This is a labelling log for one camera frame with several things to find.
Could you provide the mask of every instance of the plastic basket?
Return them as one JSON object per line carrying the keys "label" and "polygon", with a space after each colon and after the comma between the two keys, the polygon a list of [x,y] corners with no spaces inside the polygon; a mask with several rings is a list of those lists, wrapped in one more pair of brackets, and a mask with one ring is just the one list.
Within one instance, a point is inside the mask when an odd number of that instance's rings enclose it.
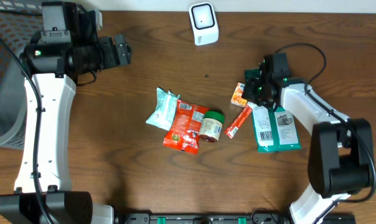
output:
{"label": "plastic basket", "polygon": [[[0,1],[0,9],[41,12],[43,1]],[[42,18],[0,13],[0,37],[19,56],[38,30]],[[23,149],[26,93],[21,69],[0,45],[0,147]]]}

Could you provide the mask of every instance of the white barcode scanner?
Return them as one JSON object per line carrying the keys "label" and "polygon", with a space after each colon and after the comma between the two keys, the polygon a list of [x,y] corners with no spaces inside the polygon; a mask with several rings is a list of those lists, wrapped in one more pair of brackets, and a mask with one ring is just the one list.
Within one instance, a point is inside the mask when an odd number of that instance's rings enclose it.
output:
{"label": "white barcode scanner", "polygon": [[219,39],[219,25],[210,2],[191,5],[189,17],[196,45],[211,44]]}

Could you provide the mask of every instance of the robotic arm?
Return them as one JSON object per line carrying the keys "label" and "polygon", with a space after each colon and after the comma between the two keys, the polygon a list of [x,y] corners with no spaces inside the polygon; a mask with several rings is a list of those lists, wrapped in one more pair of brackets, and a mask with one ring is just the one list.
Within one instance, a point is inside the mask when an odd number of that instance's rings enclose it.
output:
{"label": "robotic arm", "polygon": [[[276,221],[267,214],[206,218],[202,215],[129,214],[122,217],[109,205],[93,203],[88,192],[71,191],[68,173],[68,124],[78,75],[127,65],[131,49],[122,35],[116,36],[116,45],[110,37],[97,37],[96,29],[102,26],[98,11],[78,13],[77,5],[70,2],[45,2],[42,11],[44,30],[34,36],[20,56],[33,74],[31,79],[42,103],[37,155],[39,189],[34,185],[32,170],[37,101],[26,80],[28,110],[21,169],[14,194],[0,195],[0,214],[11,223],[47,223],[35,197],[37,190],[44,193],[42,200],[54,223],[166,224],[166,220],[170,220],[173,224],[246,224],[247,220],[257,222],[259,217],[270,224],[321,223],[338,202],[371,186],[375,180],[369,123],[364,119],[350,120],[314,92],[308,94],[311,86],[290,77],[286,55],[274,54],[265,57],[260,67],[261,77],[247,82],[244,95],[271,110],[282,106],[312,133],[308,164],[310,184],[290,206],[289,218],[278,216]],[[366,144],[371,160],[359,138]],[[351,153],[339,156],[338,147],[350,147]],[[339,218],[327,221],[348,223],[348,219]]]}

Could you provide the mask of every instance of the green lid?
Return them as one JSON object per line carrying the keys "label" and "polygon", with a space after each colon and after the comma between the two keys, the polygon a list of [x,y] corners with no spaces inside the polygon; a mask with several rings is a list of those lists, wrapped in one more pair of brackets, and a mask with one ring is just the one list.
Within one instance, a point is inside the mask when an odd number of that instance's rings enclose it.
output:
{"label": "green lid", "polygon": [[204,118],[213,118],[213,119],[216,119],[217,121],[220,121],[222,124],[224,124],[224,115],[215,111],[206,112]]}

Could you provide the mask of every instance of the white wall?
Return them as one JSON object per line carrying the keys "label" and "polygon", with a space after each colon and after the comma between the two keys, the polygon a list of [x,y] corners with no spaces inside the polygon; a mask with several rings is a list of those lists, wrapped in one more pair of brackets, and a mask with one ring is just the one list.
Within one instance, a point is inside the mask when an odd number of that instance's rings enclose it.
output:
{"label": "white wall", "polygon": [[[87,9],[187,11],[201,0],[73,0]],[[376,13],[376,0],[210,0],[218,12]]]}

